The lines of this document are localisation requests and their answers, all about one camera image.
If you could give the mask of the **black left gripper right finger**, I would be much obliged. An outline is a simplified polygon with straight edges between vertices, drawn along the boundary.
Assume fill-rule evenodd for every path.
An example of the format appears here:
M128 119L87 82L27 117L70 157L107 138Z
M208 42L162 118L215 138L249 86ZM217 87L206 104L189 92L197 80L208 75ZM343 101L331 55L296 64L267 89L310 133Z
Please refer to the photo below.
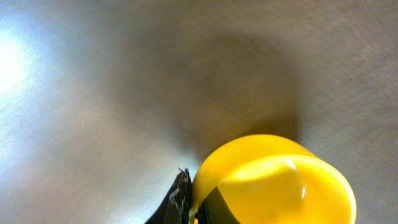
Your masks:
M206 197L197 213L198 224L239 224L216 187Z

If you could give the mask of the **yellow plastic measuring scoop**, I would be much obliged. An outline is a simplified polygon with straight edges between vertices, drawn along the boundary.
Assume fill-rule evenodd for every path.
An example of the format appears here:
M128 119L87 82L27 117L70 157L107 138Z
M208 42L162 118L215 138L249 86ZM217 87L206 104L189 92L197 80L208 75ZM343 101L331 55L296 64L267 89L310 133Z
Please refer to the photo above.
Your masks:
M239 223L354 224L356 199L332 165L270 134L237 138L212 152L193 180L190 223L214 188Z

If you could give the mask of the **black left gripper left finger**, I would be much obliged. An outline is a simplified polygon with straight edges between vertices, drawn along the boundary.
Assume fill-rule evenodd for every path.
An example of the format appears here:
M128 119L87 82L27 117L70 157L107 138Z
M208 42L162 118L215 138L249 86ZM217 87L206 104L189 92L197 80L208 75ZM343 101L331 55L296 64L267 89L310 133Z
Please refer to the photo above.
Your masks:
M145 224L188 224L192 199L192 180L189 170L179 168L169 191Z

